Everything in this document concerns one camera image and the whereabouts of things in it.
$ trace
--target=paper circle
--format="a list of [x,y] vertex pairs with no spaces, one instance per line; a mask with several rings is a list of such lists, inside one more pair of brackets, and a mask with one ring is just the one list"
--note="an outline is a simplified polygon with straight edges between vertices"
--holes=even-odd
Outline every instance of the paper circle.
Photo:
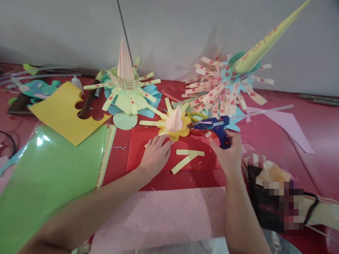
[[113,116],[113,122],[115,126],[122,130],[132,129],[138,122],[137,115],[127,115],[121,111]]

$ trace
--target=green paper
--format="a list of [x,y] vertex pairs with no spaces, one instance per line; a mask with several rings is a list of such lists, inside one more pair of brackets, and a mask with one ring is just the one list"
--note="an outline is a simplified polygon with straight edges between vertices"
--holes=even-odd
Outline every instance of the green paper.
[[107,127],[80,145],[40,126],[0,196],[0,252],[17,253],[57,212],[95,189]]

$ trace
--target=cut paper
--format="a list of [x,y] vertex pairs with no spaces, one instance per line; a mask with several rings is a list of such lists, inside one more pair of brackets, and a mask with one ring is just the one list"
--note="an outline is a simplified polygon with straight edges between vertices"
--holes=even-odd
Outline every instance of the cut paper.
[[[247,111],[252,113],[262,111],[262,109],[248,107]],[[315,153],[293,114],[280,111],[264,114],[283,128],[306,153]]]
[[95,233],[91,254],[223,237],[224,202],[224,187],[137,192]]
[[107,127],[75,147],[40,126],[0,196],[2,253],[17,253],[57,212],[97,184]]
[[81,102],[81,90],[71,82],[62,84],[49,98],[29,108],[43,123],[77,146],[102,125],[111,115],[104,115],[100,121],[92,116],[80,119],[80,109],[75,105]]
[[121,130],[132,129],[138,122],[137,115],[127,115],[124,112],[118,112],[113,117],[113,122]]
[[114,103],[116,107],[126,114],[136,115],[139,110],[148,108],[146,99],[153,103],[157,101],[155,97],[145,92],[142,87],[161,82],[159,79],[141,82],[141,80],[146,80],[154,76],[154,73],[151,72],[146,76],[139,77],[136,72],[138,64],[140,63],[139,57],[137,57],[136,63],[132,68],[127,48],[122,40],[118,66],[109,71],[105,70],[106,74],[103,75],[101,80],[101,82],[104,83],[88,85],[85,86],[84,89],[89,90],[105,87],[105,90],[109,91],[109,97],[102,107],[104,111],[107,111],[111,107],[111,104]]

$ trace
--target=white wall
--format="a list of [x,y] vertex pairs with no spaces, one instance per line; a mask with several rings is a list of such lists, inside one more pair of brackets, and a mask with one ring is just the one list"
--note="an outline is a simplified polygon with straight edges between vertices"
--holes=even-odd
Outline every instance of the white wall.
[[[115,0],[5,0],[0,61],[110,68],[123,29]],[[120,0],[140,74],[187,80],[202,56],[247,51],[304,0]],[[263,58],[256,88],[339,96],[339,1],[312,0]]]

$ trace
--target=red paper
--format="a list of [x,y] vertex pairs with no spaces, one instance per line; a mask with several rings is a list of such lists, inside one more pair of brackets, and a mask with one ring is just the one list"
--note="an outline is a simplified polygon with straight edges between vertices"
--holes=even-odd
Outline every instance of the red paper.
[[[145,151],[145,145],[148,143],[148,140],[157,136],[158,132],[158,128],[132,128],[130,150],[127,160],[127,172],[132,171],[139,166]],[[197,156],[181,170],[213,170],[220,168],[220,166],[217,165],[216,155],[209,145],[208,138],[205,136],[194,136],[190,133],[187,137],[180,137],[179,140],[171,146],[171,156],[169,157],[168,163],[163,168],[163,171],[170,171],[187,156],[177,155],[177,149],[205,152],[205,156]]]

